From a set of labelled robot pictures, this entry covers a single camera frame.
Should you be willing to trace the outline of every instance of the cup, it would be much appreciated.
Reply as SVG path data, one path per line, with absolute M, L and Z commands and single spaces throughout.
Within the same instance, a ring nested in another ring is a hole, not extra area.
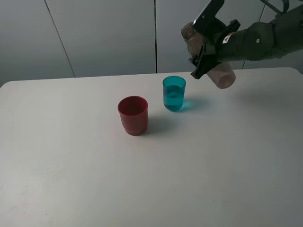
M 178 111 L 184 100 L 186 81 L 182 77 L 170 76 L 163 80 L 163 102 L 166 109 Z
M 132 136 L 139 136 L 147 130 L 147 101 L 139 96 L 122 99 L 118 105 L 122 125 Z

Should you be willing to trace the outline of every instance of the water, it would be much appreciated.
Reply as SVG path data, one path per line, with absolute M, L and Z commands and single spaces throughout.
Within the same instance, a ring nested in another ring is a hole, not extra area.
M 177 111 L 183 105 L 184 88 L 176 85 L 165 87 L 164 93 L 164 105 L 170 111 Z

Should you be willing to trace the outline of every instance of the panel seam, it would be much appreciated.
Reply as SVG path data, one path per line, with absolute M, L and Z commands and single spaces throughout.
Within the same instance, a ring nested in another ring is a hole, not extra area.
M 154 0 L 154 19 L 155 19 L 155 55 L 156 55 L 156 73 L 158 73 L 156 0 Z
M 261 18 L 262 18 L 262 16 L 263 16 L 263 12 L 264 12 L 264 10 L 265 10 L 265 7 L 266 7 L 266 5 L 264 4 L 263 9 L 262 9 L 262 12 L 261 12 L 261 15 L 260 15 L 260 18 L 259 18 L 258 22 L 260 22 L 260 21 L 261 21 Z
M 64 47 L 64 45 L 63 45 L 63 42 L 62 42 L 62 39 L 61 39 L 61 37 L 60 37 L 59 31 L 58 31 L 58 29 L 57 29 L 57 26 L 56 26 L 56 24 L 55 24 L 55 21 L 53 20 L 52 13 L 51 13 L 51 11 L 50 11 L 50 9 L 49 9 L 49 7 L 48 7 L 48 4 L 47 4 L 46 0 L 44 0 L 44 3 L 45 3 L 45 5 L 46 5 L 46 7 L 47 7 L 47 10 L 48 10 L 48 12 L 49 12 L 49 15 L 51 16 L 51 19 L 52 19 L 52 21 L 53 21 L 53 25 L 55 26 L 56 32 L 57 32 L 57 34 L 58 34 L 58 36 L 59 36 L 61 45 L 62 45 L 62 47 L 63 47 L 63 50 L 64 50 L 65 56 L 66 56 L 66 58 L 67 58 L 67 61 L 68 61 L 69 65 L 70 65 L 71 71 L 72 71 L 74 77 L 76 77 L 75 72 L 74 72 L 74 69 L 73 69 L 72 66 L 71 66 L 71 61 L 70 61 L 70 59 L 69 59 L 69 57 L 68 57 L 68 55 L 67 55 L 66 49 L 65 49 L 65 47 Z

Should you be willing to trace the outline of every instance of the table surface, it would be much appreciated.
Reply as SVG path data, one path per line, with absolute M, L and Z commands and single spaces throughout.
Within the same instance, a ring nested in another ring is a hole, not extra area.
M 0 89 L 2 227 L 301 227 L 303 76 L 236 70 L 17 81 Z M 162 80 L 187 81 L 165 109 Z M 118 102 L 149 103 L 125 133 Z

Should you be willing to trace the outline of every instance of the blue cup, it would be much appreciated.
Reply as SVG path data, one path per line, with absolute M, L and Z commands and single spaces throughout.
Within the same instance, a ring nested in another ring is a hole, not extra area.
M 178 111 L 184 100 L 186 81 L 182 77 L 170 76 L 163 80 L 163 102 L 166 109 Z

